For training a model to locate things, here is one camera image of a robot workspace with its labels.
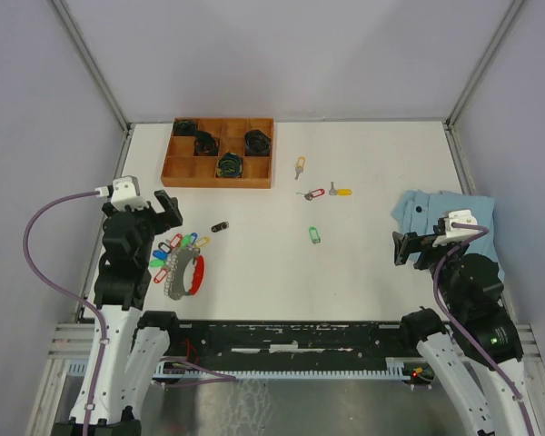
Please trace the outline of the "yellow key tag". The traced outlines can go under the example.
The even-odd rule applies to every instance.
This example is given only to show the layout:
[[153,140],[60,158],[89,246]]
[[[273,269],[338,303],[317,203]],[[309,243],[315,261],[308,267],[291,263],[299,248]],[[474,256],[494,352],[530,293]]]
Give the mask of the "yellow key tag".
[[204,247],[206,244],[208,244],[210,242],[210,238],[208,236],[204,236],[200,239],[197,239],[194,244],[193,244],[193,247],[194,248],[202,248]]

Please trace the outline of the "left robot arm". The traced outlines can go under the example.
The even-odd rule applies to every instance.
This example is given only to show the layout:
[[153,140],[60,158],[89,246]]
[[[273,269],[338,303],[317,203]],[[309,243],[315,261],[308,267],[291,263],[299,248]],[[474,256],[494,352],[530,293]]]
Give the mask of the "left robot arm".
[[103,246],[94,283],[94,341],[75,404],[54,435],[138,435],[141,409],[158,363],[177,352],[175,312],[147,311],[148,263],[156,236],[183,223],[176,198],[154,194],[163,211],[130,200],[105,203]]

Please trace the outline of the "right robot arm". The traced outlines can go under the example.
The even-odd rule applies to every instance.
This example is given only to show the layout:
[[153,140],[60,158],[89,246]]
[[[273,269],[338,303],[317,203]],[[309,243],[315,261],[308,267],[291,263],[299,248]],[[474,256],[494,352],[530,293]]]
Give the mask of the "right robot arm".
[[469,435],[538,435],[520,336],[499,302],[499,266],[468,251],[487,233],[459,223],[423,236],[393,233],[394,263],[418,254],[414,267],[431,274],[439,306],[403,316],[399,345],[432,368]]

